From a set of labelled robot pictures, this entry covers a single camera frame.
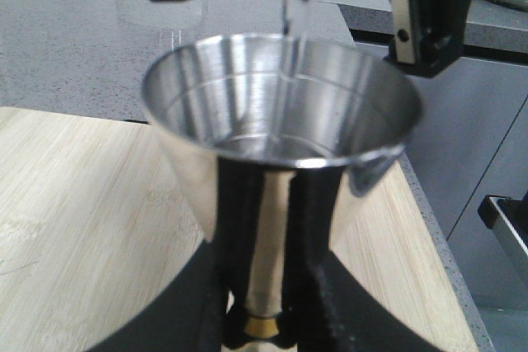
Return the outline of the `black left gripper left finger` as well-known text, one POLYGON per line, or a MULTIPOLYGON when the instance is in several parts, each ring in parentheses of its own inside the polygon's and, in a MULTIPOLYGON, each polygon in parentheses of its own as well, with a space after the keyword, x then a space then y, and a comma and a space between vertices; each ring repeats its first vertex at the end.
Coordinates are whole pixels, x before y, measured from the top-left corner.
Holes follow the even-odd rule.
POLYGON ((228 302, 211 244, 202 242, 174 280, 91 351, 220 351, 228 302))

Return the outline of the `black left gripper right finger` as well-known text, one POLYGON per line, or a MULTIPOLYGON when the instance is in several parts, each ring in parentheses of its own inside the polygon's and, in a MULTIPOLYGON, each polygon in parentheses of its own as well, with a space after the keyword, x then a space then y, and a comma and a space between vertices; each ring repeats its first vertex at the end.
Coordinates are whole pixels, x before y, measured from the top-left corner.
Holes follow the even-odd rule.
POLYGON ((303 263, 296 295, 299 351, 438 351, 386 310, 328 251, 303 263))

